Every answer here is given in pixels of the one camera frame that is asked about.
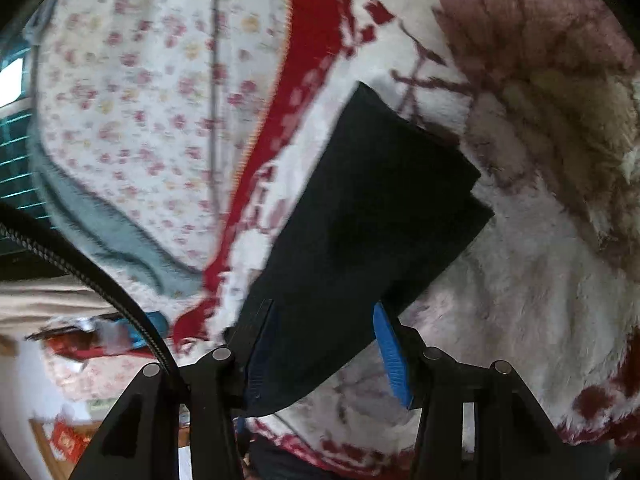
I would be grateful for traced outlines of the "black pants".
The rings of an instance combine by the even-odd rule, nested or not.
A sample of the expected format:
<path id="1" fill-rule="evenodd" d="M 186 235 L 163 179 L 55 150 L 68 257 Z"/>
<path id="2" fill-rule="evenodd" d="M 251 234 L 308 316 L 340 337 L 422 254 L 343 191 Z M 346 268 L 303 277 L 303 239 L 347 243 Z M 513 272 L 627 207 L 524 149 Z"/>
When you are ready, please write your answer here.
<path id="1" fill-rule="evenodd" d="M 373 341 L 377 304 L 402 312 L 457 259 L 492 215 L 479 178 L 454 141 L 355 89 L 242 307 L 270 309 L 247 414 L 311 393 Z"/>

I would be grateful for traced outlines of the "teal window grille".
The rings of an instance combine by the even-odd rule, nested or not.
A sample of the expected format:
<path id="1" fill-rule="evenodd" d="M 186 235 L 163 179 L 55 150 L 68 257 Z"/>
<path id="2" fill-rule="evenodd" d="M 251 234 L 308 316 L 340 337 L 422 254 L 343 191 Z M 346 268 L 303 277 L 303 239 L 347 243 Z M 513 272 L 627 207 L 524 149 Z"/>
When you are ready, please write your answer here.
<path id="1" fill-rule="evenodd" d="M 29 169 L 28 127 L 32 122 L 30 91 L 32 47 L 18 36 L 1 55 L 0 195 L 2 203 L 51 227 Z"/>

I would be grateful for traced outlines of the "beige curtain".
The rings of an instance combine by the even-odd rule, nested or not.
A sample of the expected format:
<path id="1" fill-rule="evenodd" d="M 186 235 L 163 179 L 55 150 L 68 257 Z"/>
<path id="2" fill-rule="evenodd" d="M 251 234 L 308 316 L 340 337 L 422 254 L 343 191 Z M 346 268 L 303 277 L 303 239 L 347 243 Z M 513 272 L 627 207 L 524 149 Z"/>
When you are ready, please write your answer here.
<path id="1" fill-rule="evenodd" d="M 78 320 L 114 313 L 115 308 L 72 276 L 1 283 L 1 335 L 20 338 L 52 320 Z"/>

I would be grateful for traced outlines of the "red white plush blanket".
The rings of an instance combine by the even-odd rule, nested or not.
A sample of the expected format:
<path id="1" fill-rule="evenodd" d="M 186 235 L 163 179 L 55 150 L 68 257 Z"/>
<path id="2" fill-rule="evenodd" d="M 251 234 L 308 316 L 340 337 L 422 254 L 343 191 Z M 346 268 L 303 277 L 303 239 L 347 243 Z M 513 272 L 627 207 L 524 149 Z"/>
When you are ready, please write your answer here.
<path id="1" fill-rule="evenodd" d="M 175 345 L 240 312 L 364 82 L 451 136 L 491 220 L 404 318 L 514 363 L 571 444 L 639 446 L 639 53 L 603 0 L 215 0 L 220 215 Z"/>

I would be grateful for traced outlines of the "teal fleece garment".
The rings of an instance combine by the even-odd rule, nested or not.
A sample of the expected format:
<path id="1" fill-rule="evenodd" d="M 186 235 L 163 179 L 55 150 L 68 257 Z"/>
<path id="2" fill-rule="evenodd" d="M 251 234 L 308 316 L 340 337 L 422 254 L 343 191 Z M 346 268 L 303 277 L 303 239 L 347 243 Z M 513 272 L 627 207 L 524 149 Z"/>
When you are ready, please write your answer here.
<path id="1" fill-rule="evenodd" d="M 32 180 L 52 226 L 96 264 L 122 272 L 165 297 L 186 298 L 201 289 L 199 270 L 179 262 L 140 226 L 52 162 L 33 119 L 27 127 L 26 150 Z"/>

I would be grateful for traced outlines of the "floral white bedsheet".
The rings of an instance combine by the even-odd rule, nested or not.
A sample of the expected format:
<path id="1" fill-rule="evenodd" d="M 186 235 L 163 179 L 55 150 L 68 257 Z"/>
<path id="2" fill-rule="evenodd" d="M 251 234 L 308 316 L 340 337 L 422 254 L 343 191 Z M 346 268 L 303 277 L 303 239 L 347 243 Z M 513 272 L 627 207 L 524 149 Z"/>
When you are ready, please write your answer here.
<path id="1" fill-rule="evenodd" d="M 44 149 L 169 255 L 204 268 L 285 21 L 286 0 L 58 0 L 38 58 Z"/>

